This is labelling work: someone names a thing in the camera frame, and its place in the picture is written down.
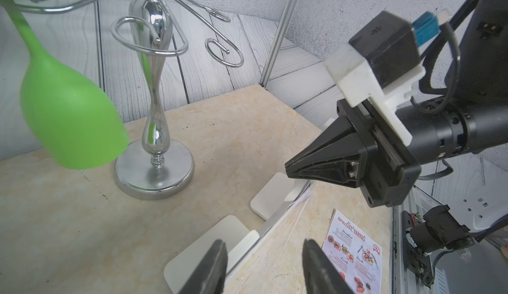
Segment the dim sum inn menu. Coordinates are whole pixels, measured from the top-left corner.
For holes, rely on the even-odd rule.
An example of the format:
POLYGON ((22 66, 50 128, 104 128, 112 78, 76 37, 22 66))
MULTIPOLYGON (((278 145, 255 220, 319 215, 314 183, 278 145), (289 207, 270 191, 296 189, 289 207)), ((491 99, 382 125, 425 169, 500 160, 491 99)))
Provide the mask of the dim sum inn menu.
POLYGON ((300 205, 310 197, 310 188, 313 185, 312 180, 296 180, 294 189, 284 199, 276 212, 263 224, 259 230, 254 230, 258 234, 256 240, 249 233, 229 254, 228 267, 226 277, 231 275, 238 269, 243 261, 251 252, 255 252, 254 248, 260 244, 263 239, 290 213, 297 205, 300 205))

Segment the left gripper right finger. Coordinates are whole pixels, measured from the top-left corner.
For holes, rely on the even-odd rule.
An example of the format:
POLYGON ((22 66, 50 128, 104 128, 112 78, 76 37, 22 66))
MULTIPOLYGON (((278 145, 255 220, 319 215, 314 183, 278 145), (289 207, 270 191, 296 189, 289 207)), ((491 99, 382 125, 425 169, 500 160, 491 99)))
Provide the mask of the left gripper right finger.
POLYGON ((302 267, 307 293, 353 294, 315 240, 304 241, 302 267))

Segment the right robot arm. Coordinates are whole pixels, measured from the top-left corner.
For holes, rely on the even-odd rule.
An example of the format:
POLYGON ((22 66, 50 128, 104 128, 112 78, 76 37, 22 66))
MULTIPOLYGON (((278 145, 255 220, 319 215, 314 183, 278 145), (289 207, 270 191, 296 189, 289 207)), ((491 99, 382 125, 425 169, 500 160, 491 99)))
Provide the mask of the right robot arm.
POLYGON ((507 0, 409 22, 383 11, 325 60, 337 119, 285 170, 401 205, 421 167, 507 142, 507 0))

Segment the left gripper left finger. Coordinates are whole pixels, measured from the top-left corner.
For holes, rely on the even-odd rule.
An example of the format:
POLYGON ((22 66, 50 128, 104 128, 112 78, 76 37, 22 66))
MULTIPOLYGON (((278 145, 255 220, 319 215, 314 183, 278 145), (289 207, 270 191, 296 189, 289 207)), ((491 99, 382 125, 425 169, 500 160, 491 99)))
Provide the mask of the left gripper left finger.
POLYGON ((226 243, 215 240, 179 293, 223 293, 227 267, 226 243))

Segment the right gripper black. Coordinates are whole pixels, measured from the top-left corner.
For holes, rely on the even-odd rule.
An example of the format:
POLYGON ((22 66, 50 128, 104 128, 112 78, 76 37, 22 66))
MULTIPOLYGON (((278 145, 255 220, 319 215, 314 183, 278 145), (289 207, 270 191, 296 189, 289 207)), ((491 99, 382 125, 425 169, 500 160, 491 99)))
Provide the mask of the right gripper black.
POLYGON ((361 188, 370 207, 402 205, 421 165, 374 106, 337 102, 337 118, 303 151, 285 163, 289 178, 361 188), (350 176, 358 162, 357 176, 350 176))

